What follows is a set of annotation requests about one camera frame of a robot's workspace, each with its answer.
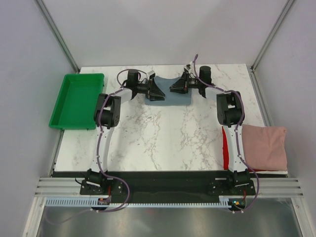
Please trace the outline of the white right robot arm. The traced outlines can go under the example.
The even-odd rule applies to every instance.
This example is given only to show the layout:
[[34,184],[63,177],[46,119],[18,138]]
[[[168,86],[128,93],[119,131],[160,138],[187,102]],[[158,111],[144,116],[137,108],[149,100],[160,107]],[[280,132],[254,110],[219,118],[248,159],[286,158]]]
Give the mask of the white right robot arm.
[[180,79],[171,85],[169,90],[173,93],[187,94],[190,89],[197,89],[203,98],[216,102],[217,119],[223,131],[223,156],[228,159],[224,164],[228,168],[226,188],[229,193],[238,194],[251,184],[242,144],[245,112],[241,95],[213,84],[209,66],[201,66],[197,75],[195,66],[187,64]]

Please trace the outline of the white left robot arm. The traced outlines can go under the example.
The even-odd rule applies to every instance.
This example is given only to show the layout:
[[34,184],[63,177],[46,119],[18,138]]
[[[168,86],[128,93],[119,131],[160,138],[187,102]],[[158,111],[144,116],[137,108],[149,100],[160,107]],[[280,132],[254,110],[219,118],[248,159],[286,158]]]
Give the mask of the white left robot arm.
[[110,181],[115,178],[108,175],[108,155],[110,143],[115,127],[120,121],[121,105],[132,100],[137,94],[145,95],[150,101],[163,101],[165,94],[155,83],[154,71],[146,73],[144,81],[140,81],[142,71],[125,69],[127,79],[120,88],[112,93],[101,93],[98,96],[94,112],[94,121],[97,125],[96,153],[90,169],[84,174],[81,182],[81,195],[106,195],[110,194]]

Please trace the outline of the blue grey t shirt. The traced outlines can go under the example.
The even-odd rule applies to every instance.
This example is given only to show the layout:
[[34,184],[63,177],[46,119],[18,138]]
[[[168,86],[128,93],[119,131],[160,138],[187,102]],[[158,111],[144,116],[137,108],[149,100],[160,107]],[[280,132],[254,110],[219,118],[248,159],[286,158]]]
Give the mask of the blue grey t shirt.
[[164,101],[150,101],[145,98],[145,105],[148,106],[188,106],[192,102],[192,91],[186,94],[170,92],[170,87],[179,80],[180,77],[174,79],[166,79],[159,76],[155,77],[155,83],[165,94]]

